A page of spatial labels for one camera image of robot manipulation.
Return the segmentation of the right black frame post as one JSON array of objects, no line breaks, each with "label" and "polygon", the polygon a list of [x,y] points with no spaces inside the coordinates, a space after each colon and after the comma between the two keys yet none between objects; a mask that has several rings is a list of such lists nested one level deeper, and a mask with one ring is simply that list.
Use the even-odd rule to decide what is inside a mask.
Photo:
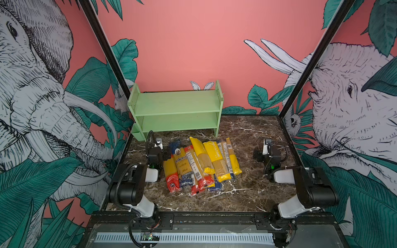
[{"label": "right black frame post", "polygon": [[310,74],[314,70],[315,66],[317,65],[318,61],[321,59],[322,55],[324,54],[327,46],[331,43],[332,39],[334,38],[335,34],[337,33],[338,29],[340,28],[341,24],[343,23],[345,17],[347,16],[348,12],[352,8],[355,0],[345,0],[340,3],[338,6],[329,26],[325,34],[323,35],[322,39],[320,40],[318,46],[316,47],[308,65],[304,69],[302,75],[300,76],[297,84],[295,85],[290,97],[288,98],[285,106],[283,107],[282,111],[280,112],[278,118],[284,118],[287,114],[287,111],[292,106],[293,102],[297,98],[298,94],[301,92],[302,88],[306,84],[309,79]]}]

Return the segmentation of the red spaghetti pack white label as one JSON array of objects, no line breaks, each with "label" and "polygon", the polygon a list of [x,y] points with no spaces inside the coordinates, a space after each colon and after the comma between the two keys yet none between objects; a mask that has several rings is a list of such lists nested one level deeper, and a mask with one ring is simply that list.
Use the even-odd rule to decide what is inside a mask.
[{"label": "red spaghetti pack white label", "polygon": [[202,171],[201,164],[198,161],[193,146],[190,145],[185,147],[184,150],[194,174],[194,184],[191,187],[191,195],[194,196],[205,191],[208,187],[213,186],[215,181],[211,175],[205,174]]}]

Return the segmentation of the green wooden two-tier shelf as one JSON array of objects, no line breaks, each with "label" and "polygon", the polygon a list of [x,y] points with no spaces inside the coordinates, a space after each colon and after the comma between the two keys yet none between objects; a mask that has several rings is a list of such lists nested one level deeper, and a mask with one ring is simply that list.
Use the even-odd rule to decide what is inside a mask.
[{"label": "green wooden two-tier shelf", "polygon": [[217,137],[224,97],[219,81],[214,85],[213,90],[142,93],[135,83],[127,103],[134,119],[131,134],[146,141],[151,131],[213,129]]}]

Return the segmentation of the yellow Pastatime spaghetti pack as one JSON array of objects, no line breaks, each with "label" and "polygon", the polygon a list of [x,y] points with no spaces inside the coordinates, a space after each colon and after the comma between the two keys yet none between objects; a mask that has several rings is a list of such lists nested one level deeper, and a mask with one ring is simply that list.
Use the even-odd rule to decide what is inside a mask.
[{"label": "yellow Pastatime spaghetti pack", "polygon": [[217,142],[208,141],[204,142],[203,144],[213,164],[217,180],[219,182],[231,180],[231,175]]}]

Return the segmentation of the red yellow spaghetti pack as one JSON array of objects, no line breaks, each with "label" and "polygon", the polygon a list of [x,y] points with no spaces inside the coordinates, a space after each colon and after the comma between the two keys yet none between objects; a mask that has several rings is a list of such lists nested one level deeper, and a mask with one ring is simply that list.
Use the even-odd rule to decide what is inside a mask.
[{"label": "red yellow spaghetti pack", "polygon": [[169,192],[174,193],[180,191],[181,187],[178,171],[173,157],[163,162],[163,170]]}]

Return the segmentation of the yellow spaghetti pack white label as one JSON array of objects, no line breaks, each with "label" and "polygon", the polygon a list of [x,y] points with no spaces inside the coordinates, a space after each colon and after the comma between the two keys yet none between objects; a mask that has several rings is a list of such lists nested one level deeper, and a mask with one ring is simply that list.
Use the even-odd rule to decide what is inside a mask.
[{"label": "yellow spaghetti pack white label", "polygon": [[221,142],[221,148],[226,160],[226,165],[231,174],[234,177],[242,173],[240,165],[238,163],[234,148],[232,146],[231,139],[228,137],[225,141]]}]

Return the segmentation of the blue Ankara spaghetti pack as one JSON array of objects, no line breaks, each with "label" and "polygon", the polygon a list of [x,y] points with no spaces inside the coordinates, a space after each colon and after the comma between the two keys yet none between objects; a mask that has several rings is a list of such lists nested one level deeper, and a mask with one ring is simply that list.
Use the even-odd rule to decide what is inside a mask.
[{"label": "blue Ankara spaghetti pack", "polygon": [[180,140],[171,142],[169,147],[177,168],[180,187],[193,186],[193,171]]}]

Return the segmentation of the white perforated strip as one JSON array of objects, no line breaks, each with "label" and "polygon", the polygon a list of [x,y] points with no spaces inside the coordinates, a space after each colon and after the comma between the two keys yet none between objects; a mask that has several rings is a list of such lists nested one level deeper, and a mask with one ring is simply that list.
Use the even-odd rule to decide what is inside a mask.
[{"label": "white perforated strip", "polygon": [[[146,243],[249,243],[274,244],[270,233],[198,233],[198,232],[155,232],[133,233],[136,242]],[[99,232],[95,243],[132,243],[127,232]]]}]

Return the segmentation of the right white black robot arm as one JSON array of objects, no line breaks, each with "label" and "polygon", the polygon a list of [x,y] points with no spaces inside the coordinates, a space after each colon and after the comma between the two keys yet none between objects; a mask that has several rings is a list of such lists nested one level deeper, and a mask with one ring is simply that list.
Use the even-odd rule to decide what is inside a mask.
[{"label": "right white black robot arm", "polygon": [[272,208],[268,221],[273,229],[283,230],[301,214],[339,204],[337,191],[322,168],[282,167],[281,162],[286,158],[282,159],[281,152],[270,143],[254,149],[253,159],[264,164],[264,176],[270,182],[294,185],[296,189],[294,196]]}]

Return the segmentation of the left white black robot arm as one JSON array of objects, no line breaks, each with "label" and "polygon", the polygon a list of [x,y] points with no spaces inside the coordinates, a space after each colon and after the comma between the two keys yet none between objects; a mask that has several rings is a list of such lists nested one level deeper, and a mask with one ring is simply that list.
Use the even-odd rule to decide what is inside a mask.
[{"label": "left white black robot arm", "polygon": [[154,131],[148,133],[145,143],[146,164],[120,164],[105,195],[107,202],[135,214],[147,229],[155,229],[161,219],[158,206],[144,195],[148,182],[160,179],[164,162],[162,139]]}]

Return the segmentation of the blue spaghetti pack underneath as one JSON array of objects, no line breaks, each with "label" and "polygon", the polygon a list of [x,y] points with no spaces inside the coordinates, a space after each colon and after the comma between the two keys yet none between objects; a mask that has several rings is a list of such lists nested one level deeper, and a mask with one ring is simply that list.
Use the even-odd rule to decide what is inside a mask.
[{"label": "blue spaghetti pack underneath", "polygon": [[220,182],[215,182],[213,185],[208,187],[209,192],[221,192],[223,190],[222,183]]}]

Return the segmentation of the yellow spaghetti pack top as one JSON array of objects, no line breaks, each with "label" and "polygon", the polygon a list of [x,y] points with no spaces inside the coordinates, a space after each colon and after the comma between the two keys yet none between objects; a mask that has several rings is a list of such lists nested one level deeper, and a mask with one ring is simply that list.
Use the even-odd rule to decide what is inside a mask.
[{"label": "yellow spaghetti pack top", "polygon": [[212,161],[203,145],[203,143],[194,137],[189,137],[198,161],[201,165],[202,171],[206,174],[215,174],[215,169],[213,167]]}]

